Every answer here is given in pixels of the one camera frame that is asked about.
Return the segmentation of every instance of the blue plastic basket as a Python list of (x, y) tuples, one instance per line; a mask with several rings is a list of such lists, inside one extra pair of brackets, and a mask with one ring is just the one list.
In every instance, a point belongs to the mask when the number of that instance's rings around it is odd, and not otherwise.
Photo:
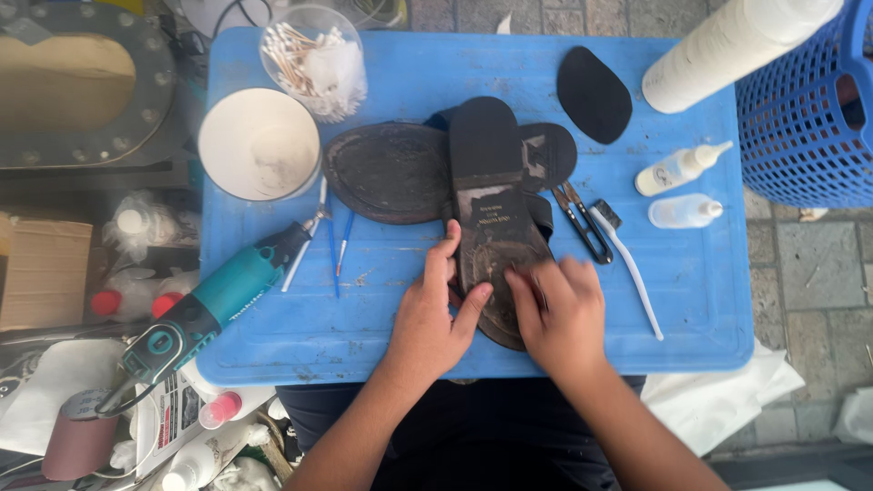
[[(873, 0), (847, 0), (803, 45), (737, 82), (743, 181), (801, 208), (873, 206)], [(866, 122), (849, 128), (836, 81), (855, 79)]]

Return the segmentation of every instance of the metal plate with holes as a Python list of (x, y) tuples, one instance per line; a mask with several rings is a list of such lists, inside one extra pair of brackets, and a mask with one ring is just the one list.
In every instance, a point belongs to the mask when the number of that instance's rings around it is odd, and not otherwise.
[(55, 36), (96, 34), (116, 41), (134, 62), (135, 82), (125, 108), (102, 128), (0, 133), (0, 169), (107, 164), (129, 156), (157, 131), (173, 102), (175, 62), (161, 33), (142, 17), (109, 3), (39, 3), (26, 12), (17, 9), (0, 25), (20, 17)]

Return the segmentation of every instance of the makita rotary tool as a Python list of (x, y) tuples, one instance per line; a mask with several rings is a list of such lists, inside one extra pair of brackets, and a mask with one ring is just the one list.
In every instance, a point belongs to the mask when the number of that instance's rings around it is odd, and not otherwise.
[[(146, 329), (125, 349), (121, 365), (127, 380), (97, 406), (100, 417), (111, 418), (139, 403), (270, 290), (312, 239), (309, 231), (323, 216), (320, 209), (314, 220), (293, 222), (283, 232), (244, 247)], [(149, 387), (119, 405), (122, 394), (136, 384)]]

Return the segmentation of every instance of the black scissors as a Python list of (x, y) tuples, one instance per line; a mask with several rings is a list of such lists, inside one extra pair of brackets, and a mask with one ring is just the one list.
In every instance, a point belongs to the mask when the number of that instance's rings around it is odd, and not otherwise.
[[(609, 264), (612, 262), (612, 250), (609, 249), (609, 245), (607, 245), (606, 240), (603, 238), (603, 235), (600, 232), (600, 229), (597, 228), (597, 223), (591, 218), (591, 215), (588, 215), (588, 210), (585, 209), (585, 205), (582, 204), (582, 200), (579, 199), (579, 193), (573, 189), (573, 186), (569, 181), (564, 181), (561, 184), (552, 188), (552, 194), (554, 194), (554, 198), (558, 200), (558, 206), (570, 217), (570, 221), (573, 222), (573, 226), (576, 227), (576, 231), (579, 232), (579, 235), (582, 236), (582, 241), (585, 242), (585, 245), (588, 246), (588, 249), (591, 250), (591, 253), (595, 257), (595, 262), (597, 264)], [(579, 213), (585, 218), (585, 222), (588, 224), (588, 228), (582, 226), (579, 223), (579, 219), (576, 218), (576, 214), (573, 213), (573, 210), (570, 209), (570, 203), (576, 205), (576, 208), (579, 210)], [(597, 242), (600, 243), (601, 249), (600, 251), (591, 243), (591, 239), (589, 238), (589, 234), (594, 234), (597, 237)]]

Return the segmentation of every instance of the hand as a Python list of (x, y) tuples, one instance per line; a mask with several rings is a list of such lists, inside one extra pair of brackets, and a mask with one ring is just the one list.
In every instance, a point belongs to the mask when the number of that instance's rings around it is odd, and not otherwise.
[(428, 251), (424, 275), (403, 295), (388, 352), (380, 363), (395, 380), (422, 393), (470, 347), (479, 314), (494, 290), (491, 283), (476, 285), (452, 319), (448, 283), (456, 275), (451, 256), (461, 241), (461, 226), (450, 220), (447, 229), (445, 239)]
[(591, 263), (566, 257), (529, 271), (507, 269), (521, 337), (533, 360), (561, 387), (608, 368), (603, 352), (606, 304)]

